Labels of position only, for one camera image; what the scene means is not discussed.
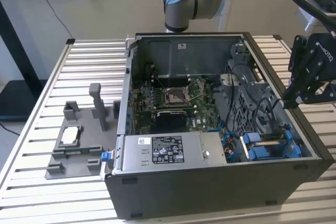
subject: power supply label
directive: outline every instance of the power supply label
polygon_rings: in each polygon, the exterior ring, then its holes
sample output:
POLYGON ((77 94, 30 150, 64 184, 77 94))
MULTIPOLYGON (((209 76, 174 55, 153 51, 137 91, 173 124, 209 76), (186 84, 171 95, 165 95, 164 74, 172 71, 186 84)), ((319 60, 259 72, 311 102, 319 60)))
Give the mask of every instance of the power supply label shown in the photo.
POLYGON ((152 137, 152 151, 154 164, 184 163, 181 136, 152 137))

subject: blue drive bracket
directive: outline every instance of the blue drive bracket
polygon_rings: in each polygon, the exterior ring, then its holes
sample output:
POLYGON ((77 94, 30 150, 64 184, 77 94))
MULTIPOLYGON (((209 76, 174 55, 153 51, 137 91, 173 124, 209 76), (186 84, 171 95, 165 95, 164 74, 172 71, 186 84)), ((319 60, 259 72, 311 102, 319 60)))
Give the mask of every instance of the blue drive bracket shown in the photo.
POLYGON ((290 134, 289 131, 285 132, 286 139, 288 141, 288 144, 284 150, 283 158, 296 158, 301 157, 302 152, 300 147, 295 143, 292 134, 290 134))

